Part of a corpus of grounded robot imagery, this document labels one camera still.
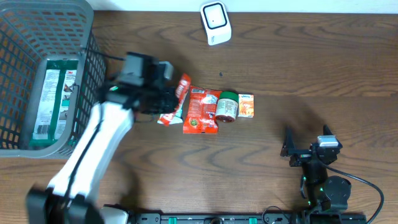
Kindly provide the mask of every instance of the green clip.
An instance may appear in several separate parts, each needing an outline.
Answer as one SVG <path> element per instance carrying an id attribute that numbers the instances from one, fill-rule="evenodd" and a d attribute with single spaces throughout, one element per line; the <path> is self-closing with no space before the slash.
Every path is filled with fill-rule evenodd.
<path id="1" fill-rule="evenodd" d="M 249 224 L 257 224 L 257 218 L 249 218 Z"/>
<path id="2" fill-rule="evenodd" d="M 177 218 L 169 218 L 169 224 L 177 224 Z"/>

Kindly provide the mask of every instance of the small orange box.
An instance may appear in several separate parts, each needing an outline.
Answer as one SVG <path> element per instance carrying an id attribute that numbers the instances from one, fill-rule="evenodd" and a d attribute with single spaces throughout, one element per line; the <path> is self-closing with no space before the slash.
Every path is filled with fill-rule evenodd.
<path id="1" fill-rule="evenodd" d="M 239 114 L 244 118 L 252 118 L 254 116 L 254 95 L 239 94 Z"/>

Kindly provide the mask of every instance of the green package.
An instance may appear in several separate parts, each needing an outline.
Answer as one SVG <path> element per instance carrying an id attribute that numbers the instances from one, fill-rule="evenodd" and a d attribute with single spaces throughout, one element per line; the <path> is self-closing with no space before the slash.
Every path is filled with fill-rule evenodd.
<path id="1" fill-rule="evenodd" d="M 30 146 L 50 146 L 65 129 L 78 60 L 48 60 Z"/>

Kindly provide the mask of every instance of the wooden table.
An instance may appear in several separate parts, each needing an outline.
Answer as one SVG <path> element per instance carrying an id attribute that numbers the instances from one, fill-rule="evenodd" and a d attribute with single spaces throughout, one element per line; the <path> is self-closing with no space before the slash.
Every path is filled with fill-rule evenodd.
<path id="1" fill-rule="evenodd" d="M 199 13 L 95 13 L 93 31 L 106 53 L 153 55 L 189 74 L 194 85 L 253 93 L 256 99 L 253 119 L 220 124 L 217 135 L 137 123 L 113 157 L 98 204 L 122 201 L 166 213 L 304 207 L 302 171 L 279 156 L 284 126 L 294 127 L 299 145 L 308 147 L 328 124 L 344 145 L 332 166 L 380 186 L 386 202 L 375 223 L 398 223 L 398 17 L 229 18 L 232 39 L 209 47 Z M 111 72 L 119 67 L 109 63 Z M 34 183 L 46 186 L 65 161 L 0 161 L 0 223 L 25 223 L 27 191 Z M 348 211 L 369 218 L 378 193 L 351 183 Z"/>

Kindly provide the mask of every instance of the white backdrop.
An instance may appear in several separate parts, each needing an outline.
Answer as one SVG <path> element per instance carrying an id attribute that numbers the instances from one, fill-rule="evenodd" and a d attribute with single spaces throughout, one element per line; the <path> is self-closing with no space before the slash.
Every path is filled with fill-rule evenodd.
<path id="1" fill-rule="evenodd" d="M 204 0 L 87 0 L 94 10 L 197 12 Z M 398 0 L 223 0 L 229 12 L 398 13 Z"/>

